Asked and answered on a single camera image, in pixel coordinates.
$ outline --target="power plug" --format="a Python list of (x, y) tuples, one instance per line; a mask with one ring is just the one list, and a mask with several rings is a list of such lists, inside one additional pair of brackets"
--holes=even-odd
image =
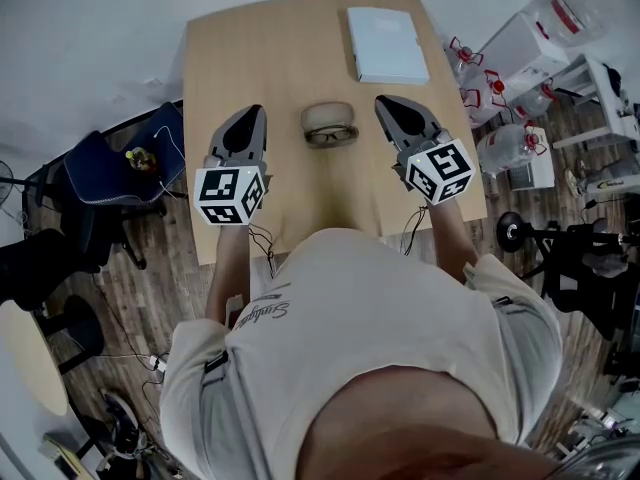
[(167, 363), (164, 359), (160, 359), (158, 356), (149, 356), (149, 364), (154, 370), (158, 370), (164, 373), (167, 369)]

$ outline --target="person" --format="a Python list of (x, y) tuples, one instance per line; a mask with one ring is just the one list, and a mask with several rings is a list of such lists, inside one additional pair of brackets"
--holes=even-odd
[(202, 479), (541, 480), (525, 447), (559, 375), (553, 311), (455, 200), (430, 206), (437, 266), (318, 232), (249, 301), (249, 231), (223, 227), (205, 318), (173, 335), (161, 424)]

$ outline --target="round table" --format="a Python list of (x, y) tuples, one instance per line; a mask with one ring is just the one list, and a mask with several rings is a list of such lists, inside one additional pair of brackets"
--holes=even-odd
[(69, 399), (58, 365), (35, 318), (12, 300), (0, 306), (0, 344), (33, 397), (53, 414), (64, 416)]

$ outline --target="forearm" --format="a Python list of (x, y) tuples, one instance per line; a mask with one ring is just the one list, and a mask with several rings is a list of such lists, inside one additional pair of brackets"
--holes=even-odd
[(236, 295), (250, 300), (249, 227), (223, 226), (205, 317), (224, 324), (227, 300)]
[(464, 227), (458, 203), (450, 199), (444, 203), (429, 206), (429, 215), (433, 226), (438, 266), (464, 283), (464, 266), (467, 263), (475, 265), (478, 261), (478, 252)]

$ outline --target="shirt sleeve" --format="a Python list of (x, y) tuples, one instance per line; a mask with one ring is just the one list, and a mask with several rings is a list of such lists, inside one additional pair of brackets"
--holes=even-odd
[[(553, 309), (493, 255), (465, 267), (468, 286), (494, 303), (518, 391), (522, 442), (549, 401), (562, 366), (562, 336)], [(496, 304), (509, 297), (510, 303)]]
[(206, 478), (198, 464), (194, 435), (200, 425), (201, 382), (205, 364), (225, 349), (228, 329), (209, 319), (178, 324), (160, 396), (160, 423), (167, 448), (182, 464)]

